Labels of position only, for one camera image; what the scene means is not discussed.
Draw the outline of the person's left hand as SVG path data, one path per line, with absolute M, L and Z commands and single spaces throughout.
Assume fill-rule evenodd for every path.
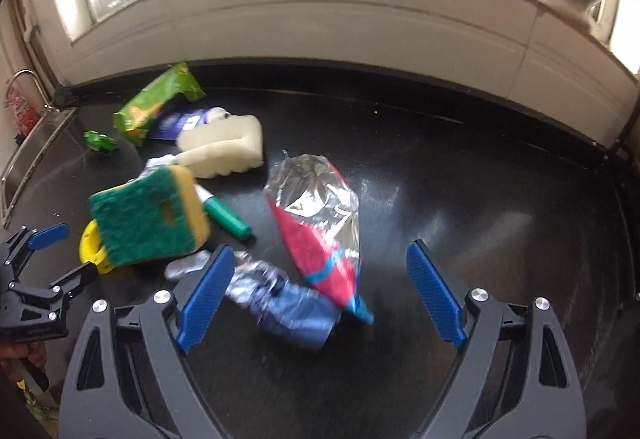
M 1 341 L 0 360 L 2 367 L 7 367 L 11 360 L 26 358 L 38 369 L 43 369 L 47 363 L 46 346 L 41 341 L 31 343 L 14 343 Z

